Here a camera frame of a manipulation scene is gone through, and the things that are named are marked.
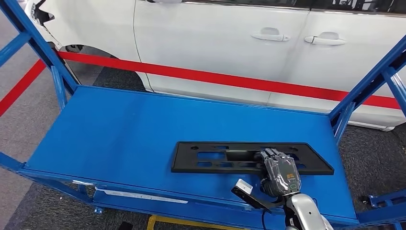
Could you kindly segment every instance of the yellow tape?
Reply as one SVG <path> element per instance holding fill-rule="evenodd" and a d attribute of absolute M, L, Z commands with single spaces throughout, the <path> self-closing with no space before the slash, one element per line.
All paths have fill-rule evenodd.
<path fill-rule="evenodd" d="M 148 219 L 148 225 L 147 225 L 147 230 L 154 230 L 154 226 L 155 226 L 155 221 L 157 220 L 157 216 L 156 215 L 152 215 L 149 217 Z"/>
<path fill-rule="evenodd" d="M 160 217 L 160 216 L 156 216 L 156 215 L 152 215 L 149 218 L 147 230 L 154 230 L 154 225 L 155 225 L 156 221 L 172 223 L 172 224 L 182 224 L 182 225 L 203 227 L 203 228 L 222 229 L 222 230 L 248 230 L 248 229 L 240 229 L 240 228 L 228 227 L 228 226 L 217 225 L 217 224 L 202 223 L 202 222 L 191 221 L 191 220 L 176 219 L 176 218 L 170 218 L 170 217 Z"/>

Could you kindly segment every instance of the red line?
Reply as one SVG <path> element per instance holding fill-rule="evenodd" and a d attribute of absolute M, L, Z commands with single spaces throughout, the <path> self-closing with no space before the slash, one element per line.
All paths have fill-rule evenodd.
<path fill-rule="evenodd" d="M 10 92 L 0 101 L 0 116 L 19 98 L 19 96 L 31 85 L 31 83 L 44 70 L 45 64 L 38 60 L 31 69 L 21 78 Z"/>
<path fill-rule="evenodd" d="M 140 63 L 134 61 L 119 60 L 110 57 L 100 57 L 87 54 L 59 52 L 59 55 L 68 60 L 78 61 L 87 64 L 106 66 L 116 69 L 125 69 L 168 77 L 203 81 L 215 84 L 230 85 L 241 88 L 262 90 L 268 92 L 285 93 L 304 97 L 313 97 L 333 101 L 341 101 L 348 92 L 340 90 L 324 89 L 305 85 L 296 85 L 270 80 L 238 77 L 227 74 L 211 73 L 205 71 L 182 69 L 176 67 L 160 66 L 154 64 Z M 400 109 L 395 98 L 384 96 L 371 96 L 363 104 L 378 107 Z"/>

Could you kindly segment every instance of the white label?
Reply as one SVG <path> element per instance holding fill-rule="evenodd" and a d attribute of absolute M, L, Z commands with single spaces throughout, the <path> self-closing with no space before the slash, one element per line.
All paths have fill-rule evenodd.
<path fill-rule="evenodd" d="M 239 179 L 237 181 L 236 186 L 248 194 L 251 194 L 251 192 L 252 192 L 252 185 L 248 184 L 247 182 L 243 181 L 242 179 Z"/>
<path fill-rule="evenodd" d="M 140 194 L 140 193 L 128 193 L 128 192 L 120 192 L 120 191 L 114 191 L 114 190 L 105 190 L 105 189 L 99 189 L 97 187 L 95 187 L 95 188 L 96 188 L 96 190 L 105 192 L 107 195 L 113 195 L 113 196 L 125 196 L 125 197 L 147 199 L 147 200 L 159 200 L 159 201 L 181 203 L 181 204 L 188 203 L 188 201 L 186 201 L 186 200 L 176 200 L 176 199 L 165 198 L 165 197 L 154 196 L 154 195 L 145 195 L 145 194 Z"/>
<path fill-rule="evenodd" d="M 92 183 L 83 182 L 83 181 L 75 181 L 75 180 L 73 180 L 72 183 L 74 183 L 74 184 L 82 184 L 82 185 L 93 185 Z"/>

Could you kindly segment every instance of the car side panel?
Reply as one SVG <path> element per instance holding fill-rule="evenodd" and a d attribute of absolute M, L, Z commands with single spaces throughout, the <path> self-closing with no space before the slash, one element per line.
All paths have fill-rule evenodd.
<path fill-rule="evenodd" d="M 40 7 L 55 19 L 44 23 L 62 45 L 91 46 L 130 61 L 140 61 L 134 38 L 135 0 L 47 0 Z M 145 73 L 138 73 L 150 89 Z"/>
<path fill-rule="evenodd" d="M 308 9 L 182 2 L 135 6 L 135 40 L 142 62 L 274 80 L 286 63 Z M 252 37 L 263 28 L 289 41 Z M 265 105 L 269 92 L 148 74 L 156 92 Z"/>
<path fill-rule="evenodd" d="M 309 14 L 292 59 L 283 70 L 283 82 L 350 91 L 406 34 L 406 17 L 316 10 Z M 333 32 L 344 39 L 339 46 L 305 42 L 307 36 Z M 406 70 L 399 75 L 406 80 Z M 387 85 L 374 95 L 393 97 Z M 273 93 L 268 105 L 329 112 L 338 102 Z M 401 110 L 360 106 L 353 124 L 387 129 L 406 122 Z"/>

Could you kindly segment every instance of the blue tabletop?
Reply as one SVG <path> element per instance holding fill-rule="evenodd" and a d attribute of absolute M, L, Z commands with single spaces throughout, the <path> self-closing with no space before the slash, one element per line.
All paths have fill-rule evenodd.
<path fill-rule="evenodd" d="M 26 169 L 243 202 L 230 192 L 253 175 L 171 173 L 178 141 L 306 142 L 334 169 L 302 177 L 325 215 L 355 219 L 326 115 L 81 86 Z"/>

